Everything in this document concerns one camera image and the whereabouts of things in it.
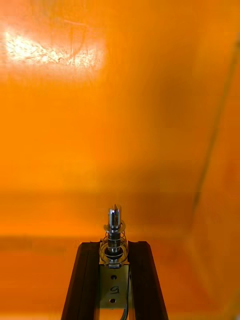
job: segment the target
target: mechanism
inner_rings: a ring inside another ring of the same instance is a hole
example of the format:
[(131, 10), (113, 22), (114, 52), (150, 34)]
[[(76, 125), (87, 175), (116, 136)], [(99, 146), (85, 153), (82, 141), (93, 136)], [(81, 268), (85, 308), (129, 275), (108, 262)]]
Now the mechanism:
[(79, 246), (61, 320), (104, 320), (107, 309), (122, 309), (120, 320), (168, 320), (150, 245), (127, 241), (125, 228), (115, 204), (105, 237)]

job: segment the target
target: metal bracket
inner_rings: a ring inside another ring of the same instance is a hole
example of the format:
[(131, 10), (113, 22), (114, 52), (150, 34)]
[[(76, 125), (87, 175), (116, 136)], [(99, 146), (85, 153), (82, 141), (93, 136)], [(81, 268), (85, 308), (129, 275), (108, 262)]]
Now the metal bracket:
[(129, 265), (108, 268), (99, 265), (100, 309), (127, 309), (128, 307)]

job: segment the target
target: metal plate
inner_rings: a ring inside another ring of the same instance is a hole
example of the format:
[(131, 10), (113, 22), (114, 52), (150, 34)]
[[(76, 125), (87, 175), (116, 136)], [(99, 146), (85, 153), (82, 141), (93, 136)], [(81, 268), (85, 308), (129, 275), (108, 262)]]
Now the metal plate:
[(129, 265), (108, 268), (99, 265), (100, 309), (124, 309), (127, 307)]

